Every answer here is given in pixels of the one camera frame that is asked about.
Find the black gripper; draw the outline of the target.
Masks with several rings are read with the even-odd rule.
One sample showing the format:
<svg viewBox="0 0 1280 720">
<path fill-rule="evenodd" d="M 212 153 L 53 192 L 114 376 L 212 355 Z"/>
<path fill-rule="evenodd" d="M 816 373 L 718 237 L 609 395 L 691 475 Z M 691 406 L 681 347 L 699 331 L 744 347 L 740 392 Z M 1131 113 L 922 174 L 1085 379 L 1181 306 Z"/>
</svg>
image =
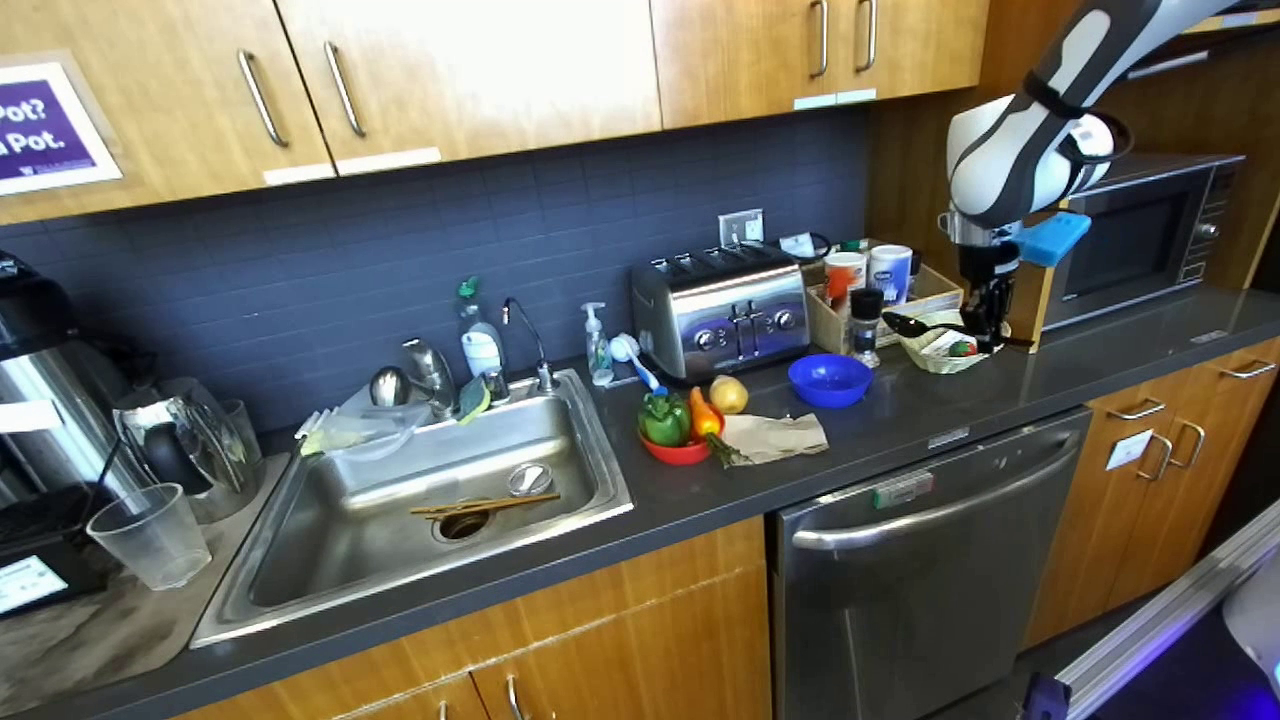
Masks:
<svg viewBox="0 0 1280 720">
<path fill-rule="evenodd" d="M 970 295 L 963 295 L 962 318 L 972 336 L 980 336 L 988 344 L 1000 342 L 1017 268 L 1021 268 L 1017 244 L 962 254 L 962 278 L 970 281 Z"/>
</svg>

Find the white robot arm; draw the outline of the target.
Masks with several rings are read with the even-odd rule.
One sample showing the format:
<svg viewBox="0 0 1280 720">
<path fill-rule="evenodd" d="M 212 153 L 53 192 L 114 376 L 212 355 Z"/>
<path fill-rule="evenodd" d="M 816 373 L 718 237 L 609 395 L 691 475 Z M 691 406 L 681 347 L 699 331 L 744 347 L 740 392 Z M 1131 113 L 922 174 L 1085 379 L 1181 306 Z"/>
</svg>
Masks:
<svg viewBox="0 0 1280 720">
<path fill-rule="evenodd" d="M 1122 157 L 1126 125 L 1103 121 L 1098 100 L 1166 41 L 1233 6 L 1082 0 L 1017 94 L 948 121 L 944 227 L 970 281 L 962 307 L 970 336 L 1004 344 L 1026 222 L 1087 189 Z"/>
</svg>

